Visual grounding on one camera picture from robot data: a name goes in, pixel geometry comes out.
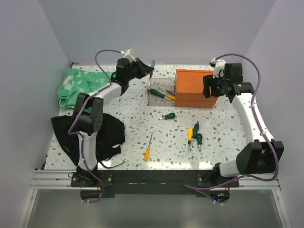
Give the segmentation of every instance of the gray wall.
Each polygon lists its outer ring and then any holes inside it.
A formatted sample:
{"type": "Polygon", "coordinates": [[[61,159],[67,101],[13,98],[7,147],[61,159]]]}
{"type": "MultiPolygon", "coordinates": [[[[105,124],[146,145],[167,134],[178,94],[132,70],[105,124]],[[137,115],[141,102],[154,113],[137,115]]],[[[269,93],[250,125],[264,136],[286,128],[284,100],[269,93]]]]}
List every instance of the gray wall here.
{"type": "Polygon", "coordinates": [[[0,1],[0,227],[18,226],[68,66],[37,0],[0,1]]]}
{"type": "MultiPolygon", "coordinates": [[[[295,228],[304,224],[303,8],[303,0],[277,0],[247,53],[262,74],[257,95],[261,114],[275,139],[285,145],[279,180],[295,228]]],[[[244,67],[246,79],[256,82],[254,69],[244,67]]]]}
{"type": "MultiPolygon", "coordinates": [[[[245,54],[275,0],[39,0],[68,59],[133,47],[143,61],[208,63],[245,54]]],[[[117,55],[100,57],[114,63],[117,55]]]]}

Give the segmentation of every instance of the green screwdriver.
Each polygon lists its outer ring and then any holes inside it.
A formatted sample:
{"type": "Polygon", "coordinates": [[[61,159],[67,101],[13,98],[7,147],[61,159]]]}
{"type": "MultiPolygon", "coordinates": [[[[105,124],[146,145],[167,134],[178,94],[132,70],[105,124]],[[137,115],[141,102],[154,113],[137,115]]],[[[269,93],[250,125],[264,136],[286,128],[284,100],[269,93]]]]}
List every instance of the green screwdriver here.
{"type": "Polygon", "coordinates": [[[199,131],[199,127],[200,127],[200,125],[199,125],[198,123],[196,123],[196,124],[194,125],[194,128],[193,128],[193,135],[192,135],[192,140],[191,140],[190,151],[192,150],[193,142],[194,142],[194,139],[196,139],[196,134],[197,134],[198,131],[199,131]]]}
{"type": "Polygon", "coordinates": [[[175,118],[175,113],[169,113],[168,115],[165,115],[164,117],[159,118],[159,120],[165,119],[165,120],[171,120],[175,118]]]}
{"type": "Polygon", "coordinates": [[[201,133],[197,133],[196,135],[196,140],[198,141],[198,145],[199,145],[199,152],[200,152],[200,145],[202,145],[202,140],[203,140],[203,135],[201,133]]]}
{"type": "Polygon", "coordinates": [[[150,93],[153,94],[154,96],[158,96],[158,97],[163,98],[163,99],[166,98],[169,101],[172,101],[171,99],[167,98],[165,96],[165,94],[162,94],[162,93],[158,92],[156,89],[150,89],[150,93]]]}

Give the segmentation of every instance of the dark green screwdriver handle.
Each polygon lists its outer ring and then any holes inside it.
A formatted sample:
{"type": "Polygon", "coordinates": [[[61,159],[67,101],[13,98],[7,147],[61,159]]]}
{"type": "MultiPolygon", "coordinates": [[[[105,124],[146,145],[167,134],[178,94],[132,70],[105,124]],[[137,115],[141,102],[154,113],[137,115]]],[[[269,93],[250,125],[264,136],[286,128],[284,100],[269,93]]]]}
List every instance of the dark green screwdriver handle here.
{"type": "Polygon", "coordinates": [[[196,134],[196,140],[198,141],[198,145],[202,144],[203,135],[201,133],[196,134]]]}
{"type": "Polygon", "coordinates": [[[171,120],[175,118],[175,113],[169,113],[168,115],[165,115],[165,120],[171,120]]]}
{"type": "Polygon", "coordinates": [[[194,125],[192,138],[196,138],[196,134],[197,134],[198,131],[199,131],[199,127],[200,127],[200,125],[199,125],[198,123],[196,123],[196,124],[194,125]]]}
{"type": "Polygon", "coordinates": [[[165,97],[165,94],[162,94],[162,93],[158,92],[156,89],[150,89],[150,93],[152,93],[153,95],[158,96],[160,98],[165,97]]]}

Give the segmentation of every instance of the box lid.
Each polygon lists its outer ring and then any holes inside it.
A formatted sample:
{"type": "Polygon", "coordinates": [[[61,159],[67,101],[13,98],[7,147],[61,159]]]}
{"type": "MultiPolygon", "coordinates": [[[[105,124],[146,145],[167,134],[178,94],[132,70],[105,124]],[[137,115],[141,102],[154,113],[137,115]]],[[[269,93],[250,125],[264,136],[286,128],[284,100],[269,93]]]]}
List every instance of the box lid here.
{"type": "Polygon", "coordinates": [[[177,100],[192,100],[215,102],[217,97],[205,98],[203,95],[203,77],[212,75],[210,70],[182,70],[177,69],[175,74],[175,97],[177,100]]]}

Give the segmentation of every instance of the transparent container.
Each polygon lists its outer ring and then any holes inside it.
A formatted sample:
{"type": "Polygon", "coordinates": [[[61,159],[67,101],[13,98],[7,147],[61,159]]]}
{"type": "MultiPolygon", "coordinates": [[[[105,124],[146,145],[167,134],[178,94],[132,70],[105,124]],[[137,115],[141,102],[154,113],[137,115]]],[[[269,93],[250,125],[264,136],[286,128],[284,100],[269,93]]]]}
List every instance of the transparent container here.
{"type": "MultiPolygon", "coordinates": [[[[161,89],[174,91],[174,81],[174,78],[151,78],[149,89],[156,89],[162,94],[170,95],[161,89]]],[[[148,93],[148,106],[174,106],[174,102],[166,98],[162,99],[158,96],[148,93]]]]}

